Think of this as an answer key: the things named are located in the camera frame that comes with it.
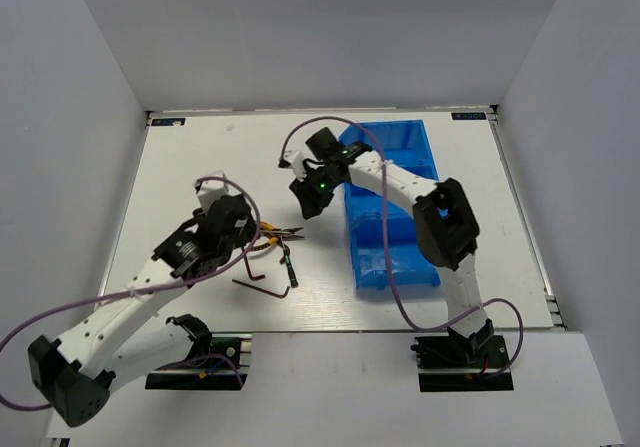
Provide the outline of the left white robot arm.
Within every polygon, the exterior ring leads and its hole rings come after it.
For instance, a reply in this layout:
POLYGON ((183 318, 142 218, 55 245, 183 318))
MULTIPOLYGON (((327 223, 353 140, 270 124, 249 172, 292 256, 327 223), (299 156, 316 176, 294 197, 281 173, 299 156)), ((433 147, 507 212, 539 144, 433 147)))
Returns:
POLYGON ((106 302, 75 327, 28 347, 32 381, 67 426, 89 422, 110 395, 165 365, 205 363, 212 334, 191 314, 141 327, 200 277, 225 266, 256 233, 248 199, 225 194, 198 209, 153 251, 120 299, 106 302))

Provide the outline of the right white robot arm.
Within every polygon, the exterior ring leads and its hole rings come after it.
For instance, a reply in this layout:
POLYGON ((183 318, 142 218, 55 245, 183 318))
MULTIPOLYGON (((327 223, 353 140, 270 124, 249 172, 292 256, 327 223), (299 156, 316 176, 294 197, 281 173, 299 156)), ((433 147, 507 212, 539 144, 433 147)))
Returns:
POLYGON ((444 289, 448 320, 442 325, 453 357, 472 366, 488 352, 494 327, 481 299, 476 276, 479 225, 461 184, 420 177, 387 159, 377 138, 365 144, 340 142, 327 128, 306 142, 318 167, 300 151, 282 148, 278 165, 293 171, 290 185, 304 218, 320 215, 333 192, 349 184, 379 195, 414 221, 418 250, 432 264, 444 289))

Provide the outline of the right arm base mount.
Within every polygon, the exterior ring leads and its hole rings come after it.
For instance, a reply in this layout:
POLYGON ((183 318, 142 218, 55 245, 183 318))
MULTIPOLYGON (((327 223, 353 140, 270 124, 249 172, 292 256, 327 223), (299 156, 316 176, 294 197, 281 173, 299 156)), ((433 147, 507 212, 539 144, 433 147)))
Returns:
POLYGON ((411 345, 421 393, 513 391, 506 342, 494 336, 472 358, 456 352, 446 336, 416 337, 411 345))

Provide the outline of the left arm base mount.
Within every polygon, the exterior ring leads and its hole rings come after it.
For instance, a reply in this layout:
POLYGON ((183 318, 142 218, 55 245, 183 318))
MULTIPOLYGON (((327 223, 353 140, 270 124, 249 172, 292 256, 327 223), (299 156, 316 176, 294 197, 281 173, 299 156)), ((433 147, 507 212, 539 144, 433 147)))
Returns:
POLYGON ((187 356, 149 373, 146 390, 240 391, 251 362, 251 334, 215 334, 191 314, 169 317, 191 342, 187 356))

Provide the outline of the yellow pliers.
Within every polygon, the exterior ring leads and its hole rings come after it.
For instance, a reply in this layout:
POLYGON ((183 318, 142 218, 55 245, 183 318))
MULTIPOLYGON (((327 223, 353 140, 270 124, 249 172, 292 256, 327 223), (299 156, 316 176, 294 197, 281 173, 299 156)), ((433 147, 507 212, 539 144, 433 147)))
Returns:
POLYGON ((305 236, 300 234, 302 227, 280 228, 268 222, 260 222, 260 237, 264 242, 256 242, 251 248, 252 252, 261 252, 278 245, 285 253, 289 252, 288 242, 304 240, 305 236))

